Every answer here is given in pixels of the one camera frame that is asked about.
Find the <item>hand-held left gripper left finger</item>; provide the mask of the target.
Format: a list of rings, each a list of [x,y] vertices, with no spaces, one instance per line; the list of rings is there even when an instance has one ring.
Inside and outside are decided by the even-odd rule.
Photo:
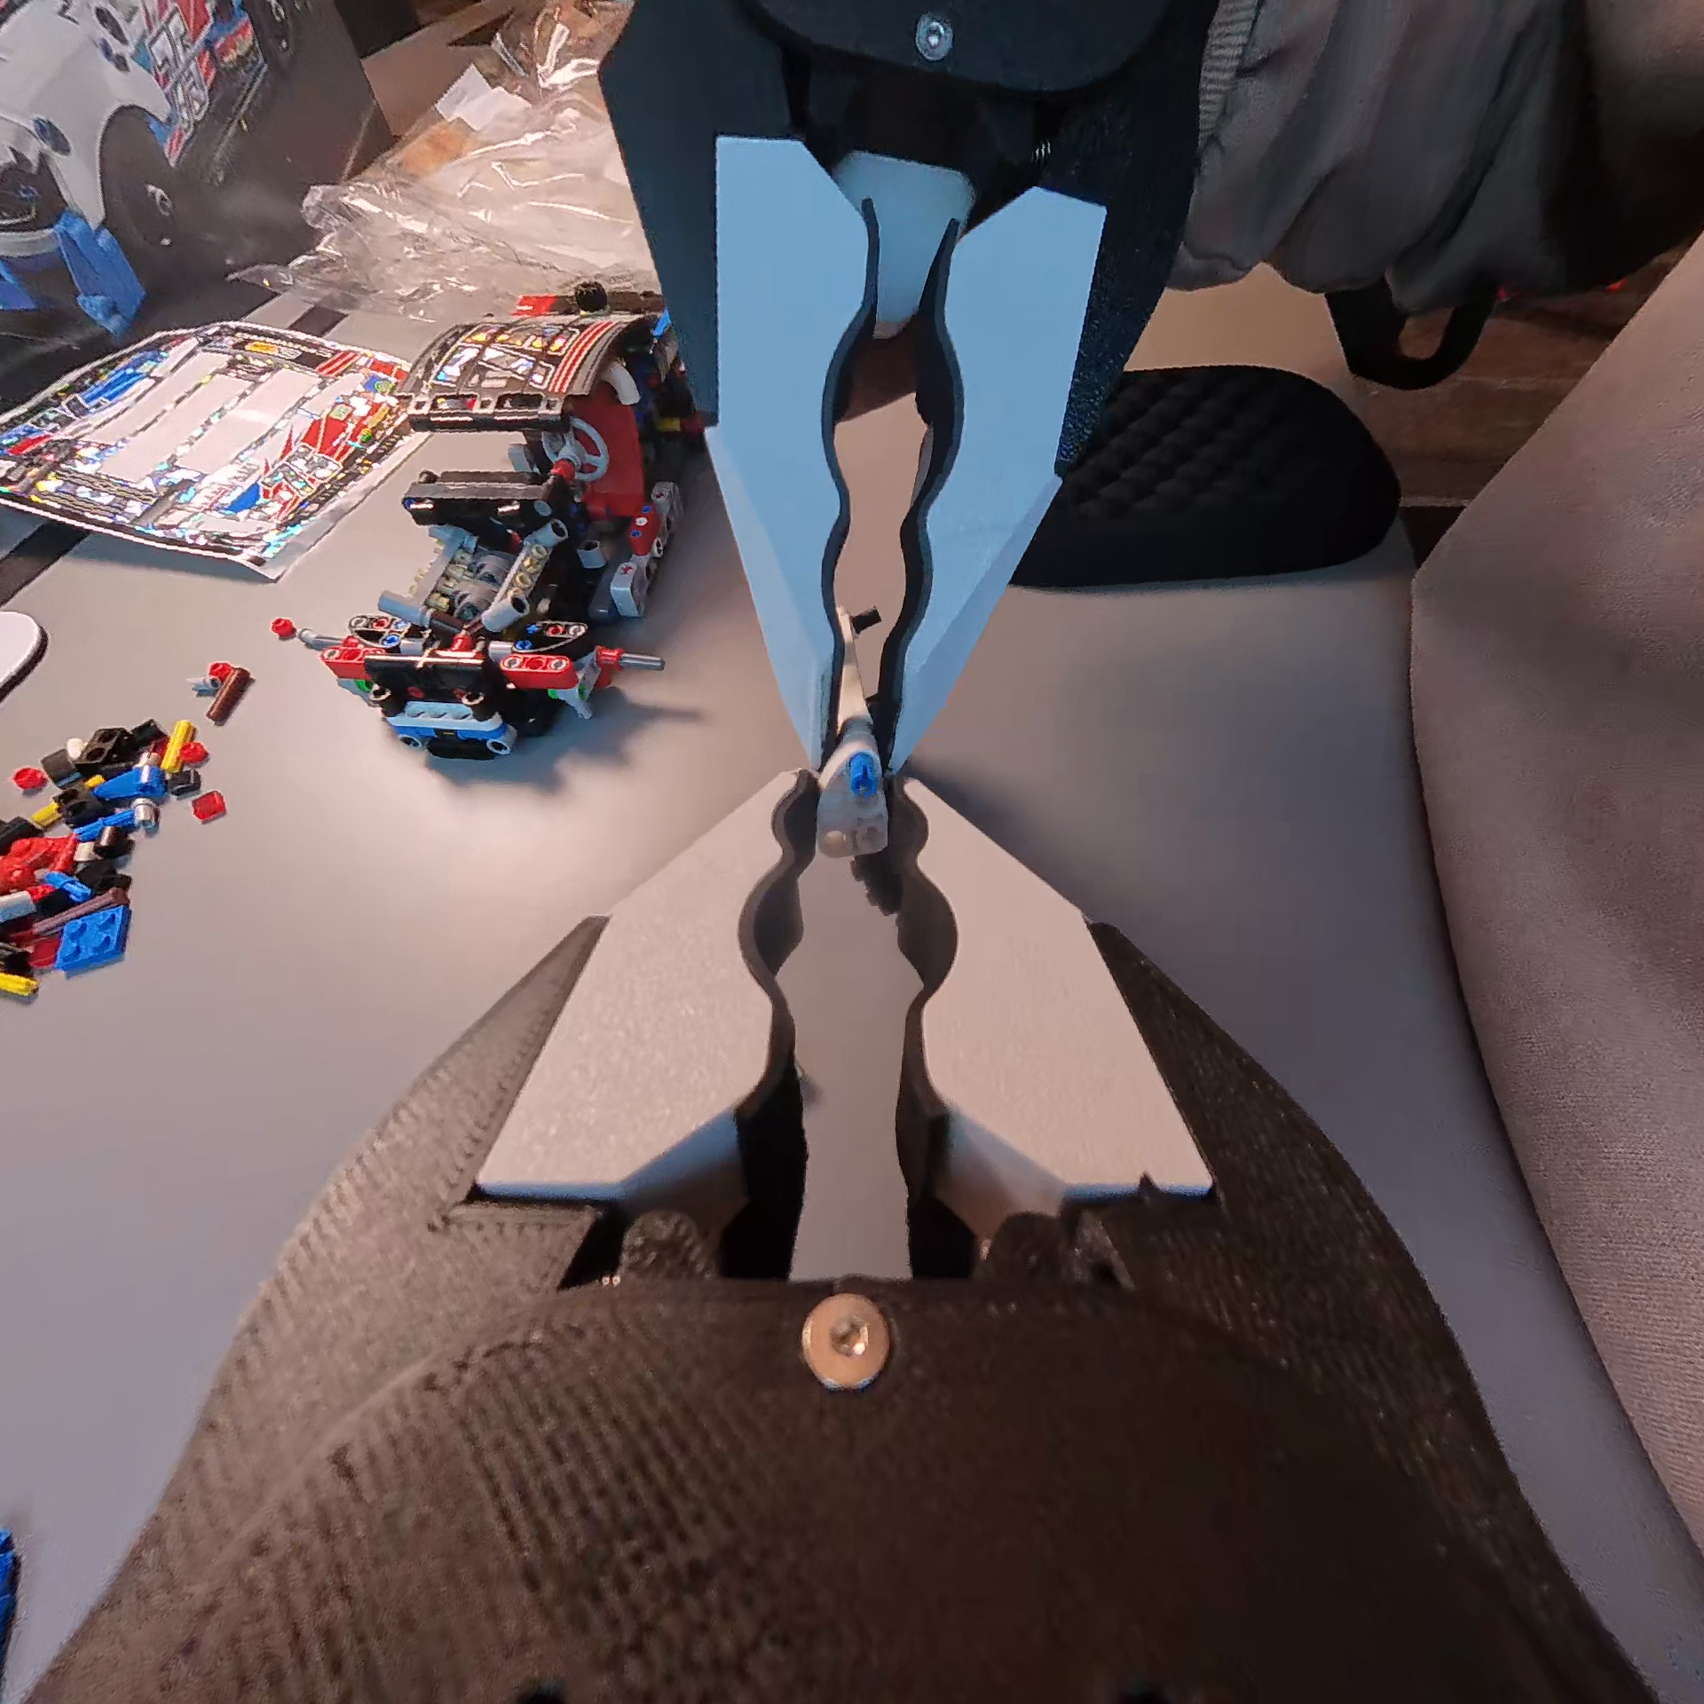
[[[778,970],[818,782],[781,773],[603,919],[474,1177],[490,1202],[686,1213],[729,1276],[785,1276],[803,1099]]]

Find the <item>pile of mixed lego pieces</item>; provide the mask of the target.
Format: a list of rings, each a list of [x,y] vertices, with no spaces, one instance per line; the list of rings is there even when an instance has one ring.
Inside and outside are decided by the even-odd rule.
[[[4,1009],[34,1004],[52,974],[125,957],[132,865],[169,808],[185,806],[196,823],[230,817],[228,796],[207,785],[201,729],[191,717],[100,724],[4,775],[20,796],[2,823]]]

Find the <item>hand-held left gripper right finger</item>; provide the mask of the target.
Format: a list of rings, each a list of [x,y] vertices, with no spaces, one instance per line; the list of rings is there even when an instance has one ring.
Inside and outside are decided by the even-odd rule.
[[[897,1144],[909,1260],[970,1266],[1013,1217],[1203,1202],[1197,1139],[1084,913],[918,782],[888,863],[907,1011]]]

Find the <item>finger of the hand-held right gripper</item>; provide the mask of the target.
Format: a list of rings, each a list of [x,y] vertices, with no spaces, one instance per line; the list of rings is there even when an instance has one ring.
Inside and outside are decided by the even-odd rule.
[[[811,769],[838,724],[832,611],[848,530],[840,371],[874,309],[871,227],[799,140],[716,140],[716,416],[707,428],[772,676]]]
[[[1101,226],[1101,206],[1033,186],[970,232],[950,221],[929,269],[910,323],[927,454],[880,659],[890,773],[943,709],[1058,490]]]

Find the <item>person's right forearm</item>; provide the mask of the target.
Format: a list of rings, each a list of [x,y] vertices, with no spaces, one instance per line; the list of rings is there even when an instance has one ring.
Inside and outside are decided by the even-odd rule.
[[[1414,312],[1561,287],[1585,72],[1576,5],[1218,5],[1171,289],[1268,264],[1308,293],[1386,282]]]

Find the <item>lego set box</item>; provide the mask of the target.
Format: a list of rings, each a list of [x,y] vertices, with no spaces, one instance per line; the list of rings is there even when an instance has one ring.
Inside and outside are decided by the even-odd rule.
[[[246,312],[392,140],[338,5],[2,5],[2,396]]]

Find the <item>partly built lego car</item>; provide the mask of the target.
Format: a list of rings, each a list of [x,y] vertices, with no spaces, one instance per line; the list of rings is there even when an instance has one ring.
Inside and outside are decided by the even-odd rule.
[[[422,471],[402,509],[435,555],[338,633],[299,632],[394,741],[494,761],[620,672],[664,659],[639,621],[699,446],[673,319],[650,293],[585,282],[442,331],[402,396],[415,435],[510,438],[508,464]]]

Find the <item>small white lego connector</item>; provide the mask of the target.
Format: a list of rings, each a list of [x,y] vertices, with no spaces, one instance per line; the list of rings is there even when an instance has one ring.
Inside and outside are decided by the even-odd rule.
[[[832,860],[878,856],[888,845],[888,794],[866,717],[850,719],[818,775],[818,852]]]

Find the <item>blue and white lego panel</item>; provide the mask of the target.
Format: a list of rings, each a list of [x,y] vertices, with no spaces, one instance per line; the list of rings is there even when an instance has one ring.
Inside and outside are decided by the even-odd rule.
[[[836,703],[836,733],[833,742],[829,744],[829,753],[838,751],[848,741],[862,738],[865,742],[874,742],[874,717],[866,703],[865,677],[861,669],[861,651],[858,639],[866,629],[880,628],[880,611],[871,606],[865,611],[848,611],[840,602],[836,604],[838,629],[840,629],[840,676],[838,676],[838,703]]]

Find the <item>heap of clear plastic bags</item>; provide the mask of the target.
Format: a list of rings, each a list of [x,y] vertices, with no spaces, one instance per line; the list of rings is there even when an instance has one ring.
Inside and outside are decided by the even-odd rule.
[[[662,309],[599,84],[631,11],[521,5],[387,155],[307,193],[314,246],[236,281],[428,324],[585,287],[616,311]]]

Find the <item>shiny sticker sheet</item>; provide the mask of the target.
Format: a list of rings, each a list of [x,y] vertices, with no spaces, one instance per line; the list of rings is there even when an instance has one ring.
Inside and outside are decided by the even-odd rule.
[[[155,333],[2,419],[2,502],[273,582],[409,453],[408,371],[251,323]]]

